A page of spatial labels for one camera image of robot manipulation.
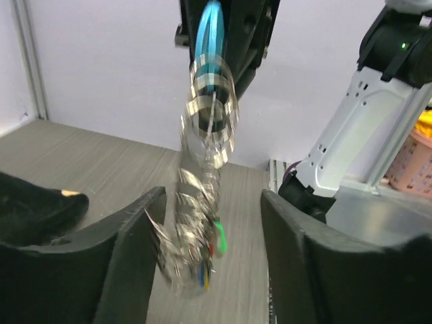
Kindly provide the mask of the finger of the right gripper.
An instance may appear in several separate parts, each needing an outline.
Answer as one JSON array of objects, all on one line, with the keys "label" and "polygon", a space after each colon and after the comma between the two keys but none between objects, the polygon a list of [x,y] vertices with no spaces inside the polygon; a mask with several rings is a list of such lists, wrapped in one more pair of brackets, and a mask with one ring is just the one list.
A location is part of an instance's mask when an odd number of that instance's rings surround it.
[{"label": "finger of the right gripper", "polygon": [[228,4],[225,62],[240,98],[266,58],[279,0],[234,0]]},{"label": "finger of the right gripper", "polygon": [[189,49],[190,63],[194,61],[198,25],[205,0],[179,0],[181,22],[175,32],[175,46]]}]

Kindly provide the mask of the green tagged key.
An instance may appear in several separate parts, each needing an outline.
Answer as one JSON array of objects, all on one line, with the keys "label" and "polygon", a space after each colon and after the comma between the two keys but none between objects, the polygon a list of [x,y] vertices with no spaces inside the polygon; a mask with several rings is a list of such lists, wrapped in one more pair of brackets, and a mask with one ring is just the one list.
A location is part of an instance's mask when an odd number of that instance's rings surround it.
[{"label": "green tagged key", "polygon": [[221,258],[227,250],[227,241],[225,237],[224,228],[220,221],[213,222],[212,240],[216,241],[217,243],[214,256],[217,258]]}]

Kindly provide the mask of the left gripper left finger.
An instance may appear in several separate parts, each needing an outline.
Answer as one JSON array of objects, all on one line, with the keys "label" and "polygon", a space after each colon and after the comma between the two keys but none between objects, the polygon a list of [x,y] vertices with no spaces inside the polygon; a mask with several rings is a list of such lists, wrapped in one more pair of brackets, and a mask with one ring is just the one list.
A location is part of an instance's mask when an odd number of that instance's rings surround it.
[{"label": "left gripper left finger", "polygon": [[47,246],[1,245],[2,323],[144,323],[164,187]]}]

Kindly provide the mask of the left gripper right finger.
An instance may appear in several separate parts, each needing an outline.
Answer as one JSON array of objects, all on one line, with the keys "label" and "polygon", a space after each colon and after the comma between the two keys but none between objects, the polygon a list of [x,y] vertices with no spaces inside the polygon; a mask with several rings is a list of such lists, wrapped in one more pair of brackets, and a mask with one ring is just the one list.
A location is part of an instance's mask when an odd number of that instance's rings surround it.
[{"label": "left gripper right finger", "polygon": [[431,237],[390,247],[353,238],[261,194],[279,323],[430,323]]}]

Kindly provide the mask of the yellow tagged key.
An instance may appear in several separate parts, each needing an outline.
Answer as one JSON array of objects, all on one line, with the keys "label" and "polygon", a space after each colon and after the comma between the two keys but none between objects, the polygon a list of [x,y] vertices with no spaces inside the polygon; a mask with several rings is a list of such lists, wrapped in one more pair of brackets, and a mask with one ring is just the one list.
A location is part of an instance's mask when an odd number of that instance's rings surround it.
[{"label": "yellow tagged key", "polygon": [[209,290],[209,282],[210,282],[210,273],[208,269],[202,270],[202,287],[205,291]]}]

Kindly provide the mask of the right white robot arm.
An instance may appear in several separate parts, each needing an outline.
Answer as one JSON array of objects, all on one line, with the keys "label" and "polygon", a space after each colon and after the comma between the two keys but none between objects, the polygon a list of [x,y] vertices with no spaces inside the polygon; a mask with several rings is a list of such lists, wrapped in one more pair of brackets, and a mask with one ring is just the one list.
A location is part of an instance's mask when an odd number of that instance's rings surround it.
[{"label": "right white robot arm", "polygon": [[[219,174],[234,149],[238,97],[269,46],[278,1],[181,1],[175,43],[190,52],[191,95],[182,118],[179,180],[198,189],[191,203],[216,218]],[[357,69],[336,113],[279,195],[325,221],[350,164],[379,124],[431,82],[430,1],[387,1],[365,34]]]}]

